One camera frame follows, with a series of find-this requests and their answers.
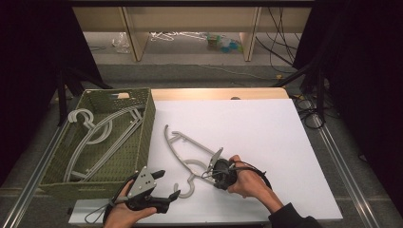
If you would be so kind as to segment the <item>green woven basket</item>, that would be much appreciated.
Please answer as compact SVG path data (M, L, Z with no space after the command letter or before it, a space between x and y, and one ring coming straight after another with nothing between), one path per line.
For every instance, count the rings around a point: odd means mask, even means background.
M144 118L143 123L106 164L87 181L75 179L70 182L63 181L70 157L88 131L83 126L84 117L81 114L78 115L77 123L70 123L67 120L61 136L53 147L39 188L47 194L63 200L108 198L115 193L128 176L146 166L156 112L150 89L88 89L73 110L88 109L94 114L93 122L97 124L106 116L133 105L142 106L139 111ZM128 114L114 120L113 130L109 137L101 143L87 145L80 155L74 171L85 173L88 168L92 167L127 129L130 120L131 117Z

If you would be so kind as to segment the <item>clear plastic bag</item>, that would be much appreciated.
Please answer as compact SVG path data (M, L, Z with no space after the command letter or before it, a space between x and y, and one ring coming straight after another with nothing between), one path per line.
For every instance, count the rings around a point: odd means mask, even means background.
M120 32L115 38L112 39L112 46L118 53L130 53L130 44L125 32Z

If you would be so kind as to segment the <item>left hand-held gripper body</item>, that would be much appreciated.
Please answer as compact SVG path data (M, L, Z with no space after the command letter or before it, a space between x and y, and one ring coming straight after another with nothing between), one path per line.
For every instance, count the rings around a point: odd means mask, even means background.
M125 205L132 211L155 207L158 214L165 214L169 209L169 198L156 198L151 195L157 186L156 179L145 166L133 177L134 182L129 186Z

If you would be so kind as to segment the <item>aluminium rail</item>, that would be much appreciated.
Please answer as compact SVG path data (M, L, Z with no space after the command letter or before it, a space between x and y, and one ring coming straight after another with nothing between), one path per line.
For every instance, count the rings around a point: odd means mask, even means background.
M69 228L69 203L38 188L59 127L43 123L0 187L0 228Z
M345 162L332 134L330 133L329 128L318 115L315 115L313 120L328 152L330 153L336 170L341 177L350 199L352 200L355 209L364 224L364 227L381 228L380 223L377 221L377 218L374 214L374 210L372 209L370 203L366 200L361 188L358 186L353 173L351 172L348 164Z

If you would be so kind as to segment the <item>white table sheet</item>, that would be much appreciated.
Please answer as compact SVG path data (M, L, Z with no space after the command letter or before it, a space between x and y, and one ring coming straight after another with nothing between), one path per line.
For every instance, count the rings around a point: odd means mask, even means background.
M170 151L163 129L180 131L214 152L233 155L265 172L283 203L292 203L304 217L340 220L342 215L326 181L293 102L289 99L158 101L149 149L151 171L165 170L153 194L167 197L189 190L189 172ZM174 147L185 159L209 162L210 155L190 142ZM229 194L196 179L195 192L171 203L165 214L139 221L141 227L187 225L252 225L268 221L256 199Z

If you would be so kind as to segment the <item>black metal stand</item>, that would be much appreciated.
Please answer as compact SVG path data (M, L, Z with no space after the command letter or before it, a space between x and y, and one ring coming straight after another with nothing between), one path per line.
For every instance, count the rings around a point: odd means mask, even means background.
M101 89L112 89L112 86L105 84L101 78L93 77L84 73L77 68L67 67L62 69L57 76L57 92L59 98L59 123L61 126L67 118L67 95L66 88L69 89L74 97L80 97L85 91L82 81L90 82L91 84Z
M304 95L312 95L313 92L317 95L316 113L323 120L324 119L324 76L320 69L320 64L316 61L312 61L308 65L302 67L296 72L292 73L284 80L274 84L274 87L283 87L303 77L302 83L299 87L300 91Z

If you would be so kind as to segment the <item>black curtain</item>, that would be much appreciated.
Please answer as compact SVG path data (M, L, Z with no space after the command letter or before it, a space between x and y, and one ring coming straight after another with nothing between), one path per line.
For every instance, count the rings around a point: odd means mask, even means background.
M68 0L0 0L0 185L70 68L101 78Z
M355 8L323 70L342 119L403 218L403 0L314 0L294 67L313 60L348 3Z

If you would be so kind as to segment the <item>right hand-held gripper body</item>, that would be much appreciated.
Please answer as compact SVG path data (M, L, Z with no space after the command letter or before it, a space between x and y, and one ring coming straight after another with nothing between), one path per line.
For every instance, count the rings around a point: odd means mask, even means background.
M220 148L211 158L207 166L207 174L213 179L213 185L221 190L227 190L229 186L237 181L237 171L232 161L223 159Z

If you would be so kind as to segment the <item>colourful plastic toys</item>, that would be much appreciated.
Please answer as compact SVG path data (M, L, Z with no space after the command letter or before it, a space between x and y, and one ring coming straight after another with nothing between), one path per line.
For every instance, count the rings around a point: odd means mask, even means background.
M243 52L241 44L233 39L224 35L211 34L206 35L207 46L210 49L219 50L222 53L229 53L232 51Z

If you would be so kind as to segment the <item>grey plastic clothes hanger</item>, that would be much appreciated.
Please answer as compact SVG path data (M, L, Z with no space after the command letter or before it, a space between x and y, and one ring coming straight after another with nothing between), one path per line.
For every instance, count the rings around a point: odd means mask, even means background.
M218 151L214 152L213 150L195 141L194 139L190 138L189 136L183 134L180 131L172 131L170 135L170 133L168 132L168 127L169 125L167 124L163 129L163 135L165 141L170 151L176 157L176 159L189 172L189 177L187 178L189 190L186 193L181 192L179 194L179 197L181 199L187 199L190 198L195 192L195 182L194 182L195 179L200 179L209 184L215 183L215 181L212 178L213 167L218 162L218 159L221 159L221 153L223 148L221 147ZM176 143L179 140L183 140L185 143L191 143L192 145L199 148L201 151L204 151L205 153L209 154L210 155L209 162L203 162L197 159L185 159L174 147L174 143Z
M67 169L63 178L64 182L70 182L72 179L77 181L89 181L105 164L106 162L120 149L120 147L129 139L129 137L141 126L144 121L139 109L142 106L129 106L122 108L94 123L94 114L86 108L79 108L71 111L67 119L73 124L78 122L78 115L84 117L83 126L88 129L85 136L78 143L74 152L72 153L67 165ZM131 117L129 125L126 130L118 137L118 139L107 149L104 155L95 162L95 164L88 168L85 173L74 171L74 167L79 160L80 155L83 153L87 145L95 145L105 141L113 130L113 121L128 114Z

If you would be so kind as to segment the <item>person's left hand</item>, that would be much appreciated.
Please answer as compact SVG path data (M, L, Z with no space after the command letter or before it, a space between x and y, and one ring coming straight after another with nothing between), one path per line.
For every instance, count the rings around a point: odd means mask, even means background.
M106 218L103 228L132 228L139 220L157 213L155 207L140 211L130 210L124 203L114 206Z

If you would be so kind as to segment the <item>person's right hand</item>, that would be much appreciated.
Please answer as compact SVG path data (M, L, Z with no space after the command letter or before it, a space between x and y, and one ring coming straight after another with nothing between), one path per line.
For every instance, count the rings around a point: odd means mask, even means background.
M237 168L237 180L227 189L229 193L237 193L244 198L253 197L265 204L271 200L269 188L262 178L250 167L240 160L239 155L234 155L230 161Z

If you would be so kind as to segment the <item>light wooden shelf frame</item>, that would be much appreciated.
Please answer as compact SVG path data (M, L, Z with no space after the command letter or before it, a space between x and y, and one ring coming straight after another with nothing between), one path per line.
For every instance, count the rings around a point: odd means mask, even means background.
M256 34L302 33L310 8L286 7L75 7L83 31L124 32L140 61L151 31L236 32L244 60L252 60Z

